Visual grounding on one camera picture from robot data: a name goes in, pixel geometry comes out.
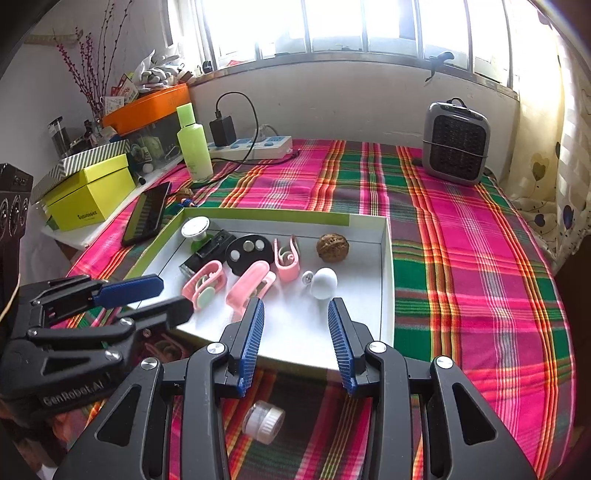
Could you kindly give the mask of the left hand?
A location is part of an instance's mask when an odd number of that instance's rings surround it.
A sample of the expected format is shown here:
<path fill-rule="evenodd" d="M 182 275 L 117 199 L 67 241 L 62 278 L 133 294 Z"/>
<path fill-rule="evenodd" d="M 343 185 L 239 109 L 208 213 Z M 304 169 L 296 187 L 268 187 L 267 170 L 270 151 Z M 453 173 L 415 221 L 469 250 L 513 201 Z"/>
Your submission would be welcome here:
<path fill-rule="evenodd" d="M 1 426 L 24 461 L 37 471 L 42 465 L 57 467 L 103 406 L 95 402 L 52 418 L 34 423 L 30 428 L 19 424 L 4 401 L 1 402 Z"/>

